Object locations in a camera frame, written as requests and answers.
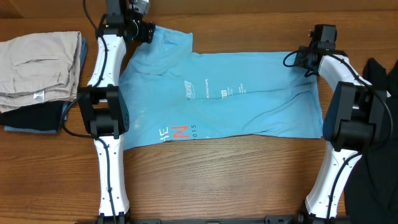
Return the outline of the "light blue printed t-shirt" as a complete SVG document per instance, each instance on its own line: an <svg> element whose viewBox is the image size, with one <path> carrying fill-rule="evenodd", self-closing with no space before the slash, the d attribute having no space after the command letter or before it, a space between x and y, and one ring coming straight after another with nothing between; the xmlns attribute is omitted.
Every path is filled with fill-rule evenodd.
<svg viewBox="0 0 398 224"><path fill-rule="evenodd" d="M193 35L158 27L119 80L124 147L247 134L318 139L317 79L286 52L198 54Z"/></svg>

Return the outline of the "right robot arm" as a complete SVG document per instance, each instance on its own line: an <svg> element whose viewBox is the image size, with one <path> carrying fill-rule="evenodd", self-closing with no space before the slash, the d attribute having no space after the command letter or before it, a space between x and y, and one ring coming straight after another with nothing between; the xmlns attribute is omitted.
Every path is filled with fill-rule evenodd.
<svg viewBox="0 0 398 224"><path fill-rule="evenodd" d="M293 223L349 223L349 218L336 216L338 202L360 158L387 142L381 129L384 114L391 114L386 105L389 93L373 88L342 51L301 46L294 53L294 66L307 69L308 77L324 78L333 97L323 120L325 157Z"/></svg>

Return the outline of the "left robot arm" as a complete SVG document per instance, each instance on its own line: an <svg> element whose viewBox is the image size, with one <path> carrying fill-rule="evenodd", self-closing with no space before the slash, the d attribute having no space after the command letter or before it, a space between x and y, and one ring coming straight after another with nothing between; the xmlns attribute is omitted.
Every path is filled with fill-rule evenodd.
<svg viewBox="0 0 398 224"><path fill-rule="evenodd" d="M77 99L98 156L101 199L96 222L129 223L123 164L129 112L119 89L119 77L128 45L134 40L151 43L155 24L143 20L148 0L107 1L106 6L106 14L95 26L95 68L87 86L78 89Z"/></svg>

